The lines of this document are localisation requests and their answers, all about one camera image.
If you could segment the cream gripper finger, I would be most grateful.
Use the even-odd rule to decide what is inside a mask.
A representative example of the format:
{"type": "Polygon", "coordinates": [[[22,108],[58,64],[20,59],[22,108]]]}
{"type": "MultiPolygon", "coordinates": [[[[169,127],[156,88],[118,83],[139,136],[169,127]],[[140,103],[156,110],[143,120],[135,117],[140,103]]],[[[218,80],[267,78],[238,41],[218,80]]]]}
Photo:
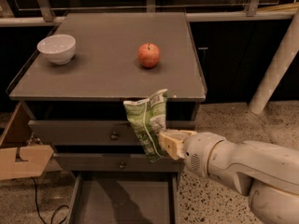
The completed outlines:
{"type": "Polygon", "coordinates": [[[177,161],[178,159],[184,159],[184,141],[168,139],[165,137],[164,133],[159,133],[158,135],[159,144],[168,155],[177,161]]]}
{"type": "Polygon", "coordinates": [[[184,141],[191,135],[194,135],[195,131],[189,130],[167,130],[164,135],[168,139],[184,141]]]}

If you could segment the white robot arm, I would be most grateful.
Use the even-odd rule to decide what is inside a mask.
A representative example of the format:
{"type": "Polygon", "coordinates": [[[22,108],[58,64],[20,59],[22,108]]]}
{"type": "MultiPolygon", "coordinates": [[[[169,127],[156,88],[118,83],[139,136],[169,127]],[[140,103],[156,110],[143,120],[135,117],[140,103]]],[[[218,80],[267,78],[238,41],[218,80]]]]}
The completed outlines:
{"type": "Polygon", "coordinates": [[[299,224],[298,150],[183,130],[161,131],[158,140],[190,172],[247,196],[251,212],[264,224],[299,224]]]}

